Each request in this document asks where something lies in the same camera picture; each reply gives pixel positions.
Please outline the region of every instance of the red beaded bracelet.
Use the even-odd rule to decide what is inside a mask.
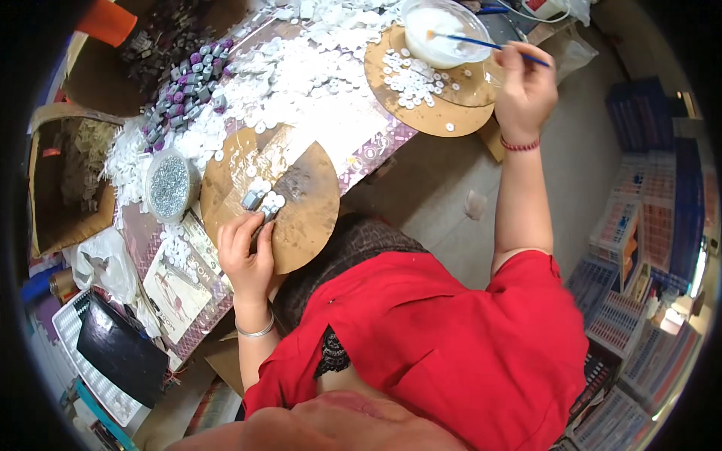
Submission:
[[[540,138],[537,138],[536,141],[531,144],[524,144],[521,146],[517,146],[515,144],[509,144],[508,142],[506,142],[506,140],[504,139],[504,136],[499,137],[499,141],[501,141],[501,145],[504,146],[505,149],[511,150],[513,152],[520,151],[520,150],[534,150],[537,147],[539,147],[539,142],[541,142],[541,139],[542,138],[540,137]]]

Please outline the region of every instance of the concrete floor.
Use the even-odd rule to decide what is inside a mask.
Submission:
[[[622,72],[595,31],[579,31],[599,55],[564,79],[541,136],[554,256],[564,278],[586,253],[589,232],[621,160],[604,98],[613,83],[624,81]],[[485,288],[501,166],[476,134],[439,138],[419,133],[394,157],[394,168],[372,185],[359,183],[342,203],[382,216],[421,242],[465,286]],[[469,190],[487,197],[478,222],[464,215]]]

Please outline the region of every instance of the blue plastic crate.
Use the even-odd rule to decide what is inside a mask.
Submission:
[[[674,145],[677,184],[669,274],[690,283],[695,274],[705,226],[704,182],[697,140],[676,138]]]
[[[587,255],[577,263],[566,287],[574,296],[574,304],[582,312],[584,328],[596,317],[618,275],[619,266],[592,255]]]
[[[674,150],[669,100],[658,77],[615,84],[605,104],[622,151]]]

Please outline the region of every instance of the red shirt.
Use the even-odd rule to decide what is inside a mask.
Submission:
[[[258,369],[246,418],[316,396],[327,325],[368,385],[479,450],[546,450],[585,387],[582,316],[553,257],[514,255],[479,291],[431,254],[388,252],[313,293]]]

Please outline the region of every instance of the woman's left hand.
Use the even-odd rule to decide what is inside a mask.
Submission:
[[[233,285],[234,303],[266,305],[266,291],[274,269],[271,251],[273,221],[258,234],[258,252],[249,255],[251,235],[263,220],[263,213],[246,213],[218,229],[218,261]]]

